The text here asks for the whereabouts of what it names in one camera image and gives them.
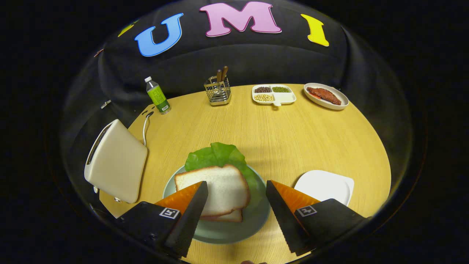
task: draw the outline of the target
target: lettuce leaf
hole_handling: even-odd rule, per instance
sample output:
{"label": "lettuce leaf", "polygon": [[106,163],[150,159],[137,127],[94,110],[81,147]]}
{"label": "lettuce leaf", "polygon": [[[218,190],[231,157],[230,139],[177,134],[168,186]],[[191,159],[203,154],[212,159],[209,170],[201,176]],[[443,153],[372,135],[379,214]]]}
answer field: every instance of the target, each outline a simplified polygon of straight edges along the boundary
{"label": "lettuce leaf", "polygon": [[263,195],[265,195],[265,188],[257,180],[255,172],[247,166],[244,155],[241,154],[235,145],[215,142],[210,144],[210,148],[201,148],[191,152],[187,157],[184,168],[186,171],[192,171],[209,166],[223,167],[225,164],[231,164],[241,171],[248,183],[251,194],[247,209],[254,209],[262,200]]}

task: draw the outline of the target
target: letter m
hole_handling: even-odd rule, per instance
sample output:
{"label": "letter m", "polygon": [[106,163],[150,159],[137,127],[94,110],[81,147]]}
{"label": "letter m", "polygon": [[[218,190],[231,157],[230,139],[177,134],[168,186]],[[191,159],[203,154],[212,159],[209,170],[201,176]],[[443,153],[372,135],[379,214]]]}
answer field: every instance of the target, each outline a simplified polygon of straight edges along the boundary
{"label": "letter m", "polygon": [[229,34],[230,28],[225,27],[223,20],[230,23],[238,31],[243,32],[248,27],[249,21],[254,19],[252,31],[262,33],[280,33],[282,29],[275,24],[271,4],[262,2],[248,2],[241,11],[225,4],[217,3],[204,6],[200,11],[207,12],[210,23],[210,30],[207,31],[207,37],[217,37]]}

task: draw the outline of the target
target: white toaster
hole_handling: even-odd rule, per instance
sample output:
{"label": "white toaster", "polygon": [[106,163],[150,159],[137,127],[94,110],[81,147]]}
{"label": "white toaster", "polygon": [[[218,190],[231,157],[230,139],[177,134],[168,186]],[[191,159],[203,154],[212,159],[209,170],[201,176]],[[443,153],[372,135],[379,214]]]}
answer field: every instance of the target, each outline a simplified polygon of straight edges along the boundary
{"label": "white toaster", "polygon": [[147,148],[120,122],[104,127],[86,159],[85,179],[117,202],[137,201]]}

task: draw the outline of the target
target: wooden tabletop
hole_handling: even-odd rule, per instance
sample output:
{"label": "wooden tabletop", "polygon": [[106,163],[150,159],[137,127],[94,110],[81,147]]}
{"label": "wooden tabletop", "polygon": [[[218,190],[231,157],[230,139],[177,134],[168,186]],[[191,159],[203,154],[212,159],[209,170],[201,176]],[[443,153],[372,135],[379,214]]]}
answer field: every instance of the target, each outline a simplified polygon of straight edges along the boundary
{"label": "wooden tabletop", "polygon": [[[101,202],[115,217],[141,201],[157,202],[189,152],[221,142],[237,146],[264,181],[272,179],[293,187],[311,170],[352,178],[355,186],[348,207],[363,217],[372,216],[387,199],[391,184],[389,160],[373,127],[352,102],[344,110],[329,110],[310,101],[303,85],[286,85],[297,100],[278,108],[255,103],[253,86],[244,85],[232,87],[228,105],[211,106],[203,91],[169,99],[172,110],[166,115],[153,109],[156,112],[147,124],[148,157],[138,201],[118,203],[100,191]],[[139,115],[129,127],[141,142],[144,120],[145,115]],[[252,237],[228,245],[193,240],[183,260],[195,264],[239,264],[244,260],[280,264],[298,258],[288,250],[271,212]]]}

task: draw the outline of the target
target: bread slice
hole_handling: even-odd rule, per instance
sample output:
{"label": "bread slice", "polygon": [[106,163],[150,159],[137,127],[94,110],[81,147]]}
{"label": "bread slice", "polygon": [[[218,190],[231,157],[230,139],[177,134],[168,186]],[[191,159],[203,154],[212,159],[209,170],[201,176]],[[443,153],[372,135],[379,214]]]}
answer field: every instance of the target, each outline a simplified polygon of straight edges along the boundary
{"label": "bread slice", "polygon": [[176,191],[203,180],[207,182],[208,198],[201,217],[223,216],[248,206],[248,183],[233,165],[201,168],[176,174],[174,177]]}
{"label": "bread slice", "polygon": [[234,210],[231,214],[219,217],[201,217],[201,220],[214,221],[214,222],[242,222],[242,209]]}

